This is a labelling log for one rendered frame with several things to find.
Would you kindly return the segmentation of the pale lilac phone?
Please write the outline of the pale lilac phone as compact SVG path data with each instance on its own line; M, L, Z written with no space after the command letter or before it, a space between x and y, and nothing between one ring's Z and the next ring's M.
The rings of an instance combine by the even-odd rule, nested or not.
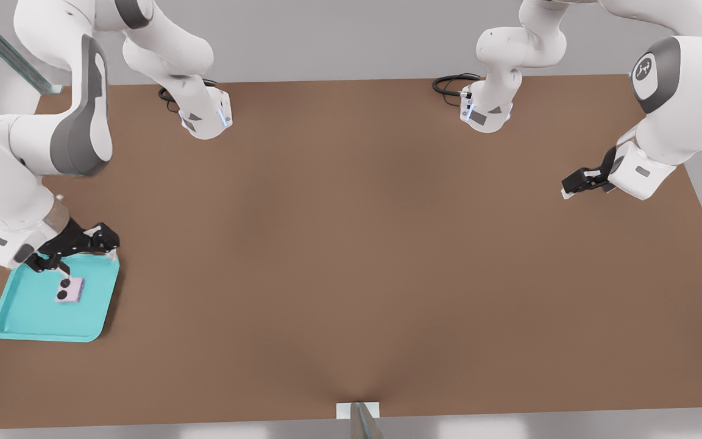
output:
M83 277L71 277L71 285L68 288L61 288L55 295L55 302L58 303L77 303L80 302L85 279Z

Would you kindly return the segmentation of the pale blue-green tray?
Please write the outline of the pale blue-green tray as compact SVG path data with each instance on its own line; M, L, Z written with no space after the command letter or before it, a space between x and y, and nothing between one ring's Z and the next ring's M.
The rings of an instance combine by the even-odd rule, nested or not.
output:
M36 273L21 266L9 274L0 298L0 339L88 343L100 336L120 261L91 254L63 261L72 277L85 279L80 302L55 302L60 272Z

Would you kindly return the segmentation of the silver frame post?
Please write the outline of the silver frame post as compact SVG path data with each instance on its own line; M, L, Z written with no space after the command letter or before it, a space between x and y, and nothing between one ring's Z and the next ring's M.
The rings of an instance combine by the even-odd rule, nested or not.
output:
M335 418L349 422L349 439L384 439L378 426L381 417L379 402L339 402Z
M14 72L18 73L30 86L36 89L40 95L60 95L61 84L52 84L39 73L31 62L24 58L3 36L0 34L0 59L7 63Z

